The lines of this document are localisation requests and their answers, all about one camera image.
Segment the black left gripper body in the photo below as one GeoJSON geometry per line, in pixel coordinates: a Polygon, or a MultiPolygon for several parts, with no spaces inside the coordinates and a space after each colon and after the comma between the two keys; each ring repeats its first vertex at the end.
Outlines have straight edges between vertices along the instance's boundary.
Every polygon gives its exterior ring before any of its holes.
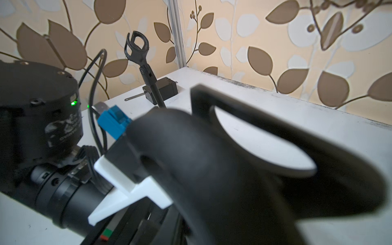
{"type": "Polygon", "coordinates": [[[150,199],[132,204],[98,222],[83,245],[185,245],[187,224],[174,207],[159,208],[150,199]]]}

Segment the black microphone stand pole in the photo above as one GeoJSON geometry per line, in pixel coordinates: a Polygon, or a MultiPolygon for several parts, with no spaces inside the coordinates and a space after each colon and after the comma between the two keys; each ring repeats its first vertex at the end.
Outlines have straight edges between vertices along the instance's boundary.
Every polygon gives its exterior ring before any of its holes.
{"type": "Polygon", "coordinates": [[[152,71],[150,65],[147,63],[147,54],[149,51],[149,41],[141,32],[133,31],[128,33],[126,43],[124,46],[124,53],[127,59],[139,65],[140,73],[143,77],[145,85],[150,88],[152,96],[157,102],[159,108],[165,108],[166,105],[161,96],[161,93],[156,85],[157,79],[152,71]],[[143,47],[140,48],[136,43],[136,38],[141,38],[144,42],[143,47]]]}

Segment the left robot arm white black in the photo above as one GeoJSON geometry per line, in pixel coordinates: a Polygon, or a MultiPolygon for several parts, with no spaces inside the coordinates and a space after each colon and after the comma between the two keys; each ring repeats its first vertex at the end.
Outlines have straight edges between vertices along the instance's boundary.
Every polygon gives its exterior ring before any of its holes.
{"type": "Polygon", "coordinates": [[[83,136],[79,87],[47,64],[1,62],[1,192],[83,237],[83,244],[184,245],[184,221],[147,198],[96,225],[88,217],[111,185],[93,168],[83,136]]]}

